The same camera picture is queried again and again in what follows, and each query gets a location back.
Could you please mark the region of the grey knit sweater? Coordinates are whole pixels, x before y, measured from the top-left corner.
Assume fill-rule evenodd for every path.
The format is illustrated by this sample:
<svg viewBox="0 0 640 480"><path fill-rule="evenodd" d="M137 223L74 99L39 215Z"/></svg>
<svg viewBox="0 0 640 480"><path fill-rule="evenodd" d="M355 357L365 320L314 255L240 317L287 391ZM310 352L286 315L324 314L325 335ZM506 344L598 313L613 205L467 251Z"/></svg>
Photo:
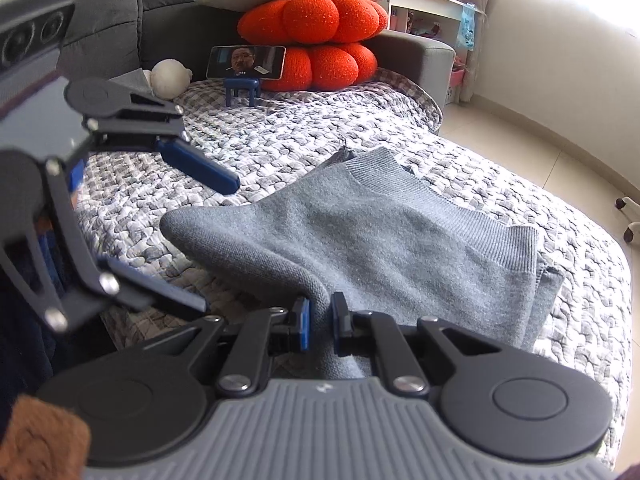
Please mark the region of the grey knit sweater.
<svg viewBox="0 0 640 480"><path fill-rule="evenodd" d="M530 350L562 286L533 226L450 203L386 148L331 162L243 206L166 212L160 232L218 278L268 304L311 303L303 378L358 378L333 349L330 300L400 324L434 316Z"/></svg>

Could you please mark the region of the grey patterned quilt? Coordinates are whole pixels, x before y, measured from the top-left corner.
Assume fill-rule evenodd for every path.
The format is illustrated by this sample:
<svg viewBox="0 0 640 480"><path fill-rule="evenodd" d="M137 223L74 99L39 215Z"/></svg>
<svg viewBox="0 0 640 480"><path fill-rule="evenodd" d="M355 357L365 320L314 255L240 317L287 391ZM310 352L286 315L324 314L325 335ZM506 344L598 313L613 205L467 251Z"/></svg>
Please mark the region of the grey patterned quilt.
<svg viewBox="0 0 640 480"><path fill-rule="evenodd" d="M239 321L260 301L188 258L160 232L168 211L243 206L312 170L386 148L396 162L450 203L508 226L533 226L541 255L564 276L529 351L579 370L612 402L599 460L613 466L631 389L631 276L623 248L578 209L467 148L438 136L442 114L407 78L380 70L337 92L267 92L255 107L224 107L217 81L178 99L186 131L208 157L236 171L238 192L222 196L144 153L90 157L78 214L90 247L204 296Z"/></svg>

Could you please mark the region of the white plush toy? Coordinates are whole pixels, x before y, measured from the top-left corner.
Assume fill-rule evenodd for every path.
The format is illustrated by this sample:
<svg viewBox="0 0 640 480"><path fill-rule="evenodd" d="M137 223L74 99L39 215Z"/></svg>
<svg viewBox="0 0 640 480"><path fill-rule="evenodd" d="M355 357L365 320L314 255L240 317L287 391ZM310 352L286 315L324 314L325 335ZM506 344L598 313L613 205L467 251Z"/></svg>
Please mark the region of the white plush toy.
<svg viewBox="0 0 640 480"><path fill-rule="evenodd" d="M183 94L191 80L192 70L174 58L158 62L149 71L149 84L154 96L167 101Z"/></svg>

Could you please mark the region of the dark grey sofa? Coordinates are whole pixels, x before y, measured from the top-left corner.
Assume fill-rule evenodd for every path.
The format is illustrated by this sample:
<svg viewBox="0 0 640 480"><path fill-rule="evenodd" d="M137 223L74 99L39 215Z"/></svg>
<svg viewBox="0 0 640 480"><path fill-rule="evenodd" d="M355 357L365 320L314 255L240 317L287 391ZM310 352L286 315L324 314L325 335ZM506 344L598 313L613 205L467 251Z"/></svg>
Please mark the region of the dark grey sofa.
<svg viewBox="0 0 640 480"><path fill-rule="evenodd" d="M174 58L205 79L212 47L251 46L238 33L245 12L194 0L75 0L58 66L70 79L105 79L152 70ZM385 68L405 76L438 105L446 101L454 49L437 40L384 29L364 45Z"/></svg>

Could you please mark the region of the smartphone on stand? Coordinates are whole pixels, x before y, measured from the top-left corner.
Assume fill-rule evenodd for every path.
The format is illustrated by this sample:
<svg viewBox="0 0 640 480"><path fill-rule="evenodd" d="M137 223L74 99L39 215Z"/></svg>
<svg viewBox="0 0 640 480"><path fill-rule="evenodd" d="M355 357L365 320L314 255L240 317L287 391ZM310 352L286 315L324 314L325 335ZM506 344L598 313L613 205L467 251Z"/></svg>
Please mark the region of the smartphone on stand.
<svg viewBox="0 0 640 480"><path fill-rule="evenodd" d="M286 47L283 46L212 47L206 77L279 80L282 77L285 57Z"/></svg>

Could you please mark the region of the orange pumpkin plush cushion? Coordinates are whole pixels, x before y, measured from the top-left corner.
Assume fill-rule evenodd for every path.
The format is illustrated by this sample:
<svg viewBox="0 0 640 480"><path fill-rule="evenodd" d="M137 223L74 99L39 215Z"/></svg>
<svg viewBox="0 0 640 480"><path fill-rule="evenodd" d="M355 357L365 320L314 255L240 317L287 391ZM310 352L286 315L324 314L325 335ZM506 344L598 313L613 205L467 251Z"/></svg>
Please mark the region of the orange pumpkin plush cushion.
<svg viewBox="0 0 640 480"><path fill-rule="evenodd" d="M254 47L284 47L282 72L266 78L271 92L335 91L362 84L378 70L364 43L388 23L371 0L272 0L245 12L238 33Z"/></svg>

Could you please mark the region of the brown fuzzy sleeve cuff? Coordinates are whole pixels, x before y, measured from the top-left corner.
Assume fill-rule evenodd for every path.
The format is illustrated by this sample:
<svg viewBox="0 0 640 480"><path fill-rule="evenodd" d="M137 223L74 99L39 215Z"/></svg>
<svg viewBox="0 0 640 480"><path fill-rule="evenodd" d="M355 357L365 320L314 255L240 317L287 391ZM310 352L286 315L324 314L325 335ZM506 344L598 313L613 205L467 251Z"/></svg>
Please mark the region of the brown fuzzy sleeve cuff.
<svg viewBox="0 0 640 480"><path fill-rule="evenodd" d="M81 479L90 443L90 428L80 417L19 396L1 440L1 478Z"/></svg>

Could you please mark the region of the pink storage basket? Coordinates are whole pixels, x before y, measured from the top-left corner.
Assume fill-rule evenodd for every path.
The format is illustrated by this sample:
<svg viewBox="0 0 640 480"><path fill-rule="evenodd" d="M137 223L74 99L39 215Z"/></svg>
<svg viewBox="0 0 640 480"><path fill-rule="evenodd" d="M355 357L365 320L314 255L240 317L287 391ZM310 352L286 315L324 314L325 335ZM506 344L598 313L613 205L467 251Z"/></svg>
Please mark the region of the pink storage basket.
<svg viewBox="0 0 640 480"><path fill-rule="evenodd" d="M454 96L459 92L459 88L463 84L465 73L464 67L454 67L451 71L449 88Z"/></svg>

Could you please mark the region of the grey office chair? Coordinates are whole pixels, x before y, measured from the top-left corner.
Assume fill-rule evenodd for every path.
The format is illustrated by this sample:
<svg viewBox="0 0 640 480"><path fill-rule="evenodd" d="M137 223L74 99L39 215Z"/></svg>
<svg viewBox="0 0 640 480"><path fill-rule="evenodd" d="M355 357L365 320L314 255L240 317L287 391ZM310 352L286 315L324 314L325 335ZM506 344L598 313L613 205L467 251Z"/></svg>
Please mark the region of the grey office chair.
<svg viewBox="0 0 640 480"><path fill-rule="evenodd" d="M632 198L619 197L615 201L615 207L628 221L623 234L624 241L629 245L639 245L640 242L640 205Z"/></svg>

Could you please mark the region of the teal hanging bag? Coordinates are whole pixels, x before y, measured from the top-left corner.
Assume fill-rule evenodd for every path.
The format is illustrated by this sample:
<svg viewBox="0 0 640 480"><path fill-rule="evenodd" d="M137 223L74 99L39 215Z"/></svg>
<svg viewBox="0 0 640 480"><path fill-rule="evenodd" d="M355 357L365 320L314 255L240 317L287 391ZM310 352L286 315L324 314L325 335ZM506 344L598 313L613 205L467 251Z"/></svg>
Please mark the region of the teal hanging bag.
<svg viewBox="0 0 640 480"><path fill-rule="evenodd" d="M468 51L475 48L475 11L473 3L465 3L462 6L457 32L457 46Z"/></svg>

